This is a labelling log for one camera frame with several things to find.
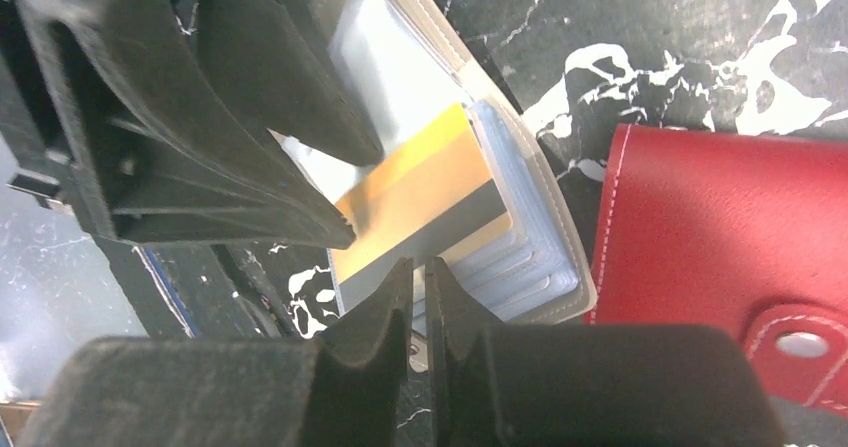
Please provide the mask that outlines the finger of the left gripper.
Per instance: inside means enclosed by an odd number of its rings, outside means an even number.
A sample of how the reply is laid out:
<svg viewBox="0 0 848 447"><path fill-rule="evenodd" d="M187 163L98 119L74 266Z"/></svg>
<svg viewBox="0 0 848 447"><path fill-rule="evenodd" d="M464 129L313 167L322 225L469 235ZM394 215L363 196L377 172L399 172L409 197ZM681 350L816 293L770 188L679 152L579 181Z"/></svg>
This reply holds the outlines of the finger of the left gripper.
<svg viewBox="0 0 848 447"><path fill-rule="evenodd" d="M344 88L307 0L199 0L199 64L247 126L274 131L356 166L384 149Z"/></svg>
<svg viewBox="0 0 848 447"><path fill-rule="evenodd" d="M349 221L199 64L199 0L13 0L20 187L135 245L345 248Z"/></svg>

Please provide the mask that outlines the gold credit card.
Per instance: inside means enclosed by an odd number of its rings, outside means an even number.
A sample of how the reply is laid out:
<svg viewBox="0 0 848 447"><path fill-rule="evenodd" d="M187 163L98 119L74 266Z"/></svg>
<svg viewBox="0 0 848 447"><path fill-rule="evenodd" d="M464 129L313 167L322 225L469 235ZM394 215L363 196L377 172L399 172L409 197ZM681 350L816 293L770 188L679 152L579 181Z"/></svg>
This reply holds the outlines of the gold credit card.
<svg viewBox="0 0 848 447"><path fill-rule="evenodd" d="M336 203L356 240L329 252L340 314L371 295L400 258L441 256L461 274L513 220L463 105L448 107Z"/></svg>

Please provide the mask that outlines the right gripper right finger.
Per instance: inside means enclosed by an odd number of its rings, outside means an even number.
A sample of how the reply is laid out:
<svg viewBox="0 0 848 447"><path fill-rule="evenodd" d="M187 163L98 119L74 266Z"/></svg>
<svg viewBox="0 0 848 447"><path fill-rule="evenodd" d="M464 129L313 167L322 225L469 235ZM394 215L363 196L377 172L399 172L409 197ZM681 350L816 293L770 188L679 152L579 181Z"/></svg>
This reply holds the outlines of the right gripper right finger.
<svg viewBox="0 0 848 447"><path fill-rule="evenodd" d="M425 268L439 446L779 446L739 346L701 325L515 325Z"/></svg>

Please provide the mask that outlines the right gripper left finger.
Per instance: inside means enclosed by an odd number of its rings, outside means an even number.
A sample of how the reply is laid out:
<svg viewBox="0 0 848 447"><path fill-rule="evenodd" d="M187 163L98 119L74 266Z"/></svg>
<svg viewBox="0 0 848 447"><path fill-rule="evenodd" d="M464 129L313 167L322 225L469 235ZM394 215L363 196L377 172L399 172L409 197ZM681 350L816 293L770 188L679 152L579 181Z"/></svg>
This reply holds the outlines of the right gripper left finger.
<svg viewBox="0 0 848 447"><path fill-rule="evenodd" d="M389 446L413 265L309 340L103 338L61 368L22 446Z"/></svg>

